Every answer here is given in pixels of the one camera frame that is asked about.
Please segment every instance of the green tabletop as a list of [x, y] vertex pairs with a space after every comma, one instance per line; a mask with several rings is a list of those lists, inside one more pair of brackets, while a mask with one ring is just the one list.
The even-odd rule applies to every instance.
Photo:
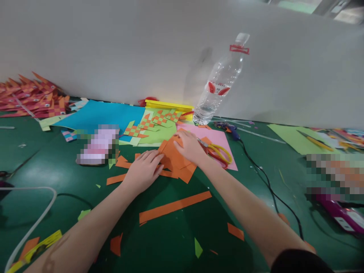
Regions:
[[[34, 154], [9, 182], [15, 187], [49, 186], [58, 193], [50, 212], [30, 238], [40, 236], [42, 240], [59, 229], [62, 234], [66, 233], [77, 222], [81, 210], [94, 208], [118, 186], [106, 186], [106, 179], [127, 172], [127, 169], [115, 166], [109, 169], [108, 165], [77, 165], [75, 159], [82, 142], [67, 143], [56, 127], [52, 132], [42, 132], [39, 124], [29, 117], [0, 119], [0, 125], [17, 127], [16, 131], [0, 132], [2, 149], [6, 151], [0, 160], [2, 169], [12, 171]], [[258, 127], [252, 128], [255, 132], [279, 139], [265, 123], [256, 122], [255, 126]], [[300, 218], [304, 239], [318, 255], [334, 270], [362, 269], [362, 242], [343, 232], [323, 208], [306, 200], [306, 187], [311, 184], [306, 177], [305, 159], [287, 144], [239, 133], [251, 157], [268, 174], [273, 190]], [[263, 175], [250, 167], [252, 163], [241, 144], [234, 142], [230, 135], [227, 138], [239, 169], [228, 172], [274, 210]], [[27, 146], [19, 152], [18, 145], [22, 143]], [[23, 150], [30, 143], [29, 151]], [[133, 162], [135, 153], [148, 150], [130, 145], [120, 146], [120, 149], [121, 155], [129, 162]], [[287, 185], [282, 182], [279, 170]], [[211, 191], [212, 198], [139, 226], [140, 212], [207, 190]], [[0, 202], [1, 268], [5, 267], [11, 252], [51, 198], [52, 193], [47, 190], [13, 191]], [[288, 218], [292, 229], [298, 232], [292, 213], [279, 201], [277, 206]], [[195, 171], [189, 184], [180, 179], [159, 177], [125, 211], [90, 272], [142, 272], [152, 269], [162, 272], [269, 271], [248, 234], [245, 234], [245, 241], [241, 241], [228, 233], [227, 223], [241, 228], [200, 169]], [[110, 239], [121, 233], [121, 257], [118, 257], [110, 251]], [[199, 259], [195, 256], [195, 238], [203, 249]]]

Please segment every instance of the black cable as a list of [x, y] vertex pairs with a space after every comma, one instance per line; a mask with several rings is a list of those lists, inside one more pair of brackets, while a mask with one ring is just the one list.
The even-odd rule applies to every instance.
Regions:
[[298, 224], [298, 230], [299, 230], [299, 232], [300, 232], [300, 237], [301, 237], [301, 239], [304, 241], [304, 239], [303, 239], [303, 232], [302, 232], [302, 226], [301, 226], [301, 221], [300, 221], [300, 219], [297, 217], [297, 215], [295, 214], [295, 212], [291, 209], [291, 207], [289, 206], [289, 205], [287, 205], [281, 198], [279, 198], [279, 196], [278, 195], [276, 195], [276, 193], [272, 190], [272, 187], [270, 186], [270, 180], [269, 180], [269, 178], [268, 178], [268, 176], [267, 176], [267, 174], [265, 173], [265, 171], [263, 171], [263, 169], [262, 168], [260, 168], [258, 165], [257, 165], [257, 163], [255, 163], [254, 162], [254, 160], [250, 157], [250, 155], [248, 154], [248, 152], [246, 151], [246, 149], [245, 149], [245, 145], [244, 145], [244, 142], [242, 141], [242, 139], [240, 139], [240, 142], [242, 143], [242, 145], [243, 145], [243, 150], [244, 150], [244, 153], [246, 154], [246, 156], [249, 158], [249, 160], [259, 169], [259, 170], [261, 170], [263, 173], [264, 173], [264, 175], [265, 175], [265, 177], [267, 178], [267, 182], [268, 182], [268, 188], [269, 188], [269, 190], [270, 190], [270, 192], [272, 193], [272, 196], [273, 196], [273, 201], [275, 202], [275, 197], [277, 197], [278, 198], [278, 200], [279, 201], [281, 201], [292, 213], [293, 213], [293, 215], [295, 216], [295, 218], [296, 218], [296, 220], [297, 220], [297, 224]]

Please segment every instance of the right hand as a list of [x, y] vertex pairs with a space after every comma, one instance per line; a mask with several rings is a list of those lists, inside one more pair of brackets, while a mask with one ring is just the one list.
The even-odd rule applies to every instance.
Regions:
[[201, 147], [195, 134], [187, 131], [178, 131], [174, 136], [179, 136], [182, 139], [183, 147], [174, 141], [176, 149], [189, 161], [192, 161], [196, 165], [208, 158], [204, 149]]

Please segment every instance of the white backdrop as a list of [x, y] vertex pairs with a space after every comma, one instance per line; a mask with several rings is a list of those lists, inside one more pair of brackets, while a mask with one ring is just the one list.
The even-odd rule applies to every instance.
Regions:
[[215, 61], [249, 33], [220, 115], [364, 128], [364, 30], [241, 0], [2, 0], [0, 81], [31, 71], [75, 96], [195, 104]]

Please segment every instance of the bottle label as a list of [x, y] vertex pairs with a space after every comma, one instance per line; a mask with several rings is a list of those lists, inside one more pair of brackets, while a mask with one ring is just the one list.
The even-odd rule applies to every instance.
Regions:
[[226, 96], [230, 90], [230, 87], [223, 85], [221, 83], [213, 83], [207, 82], [205, 85], [205, 90], [209, 91], [212, 94], [218, 94], [219, 96]]

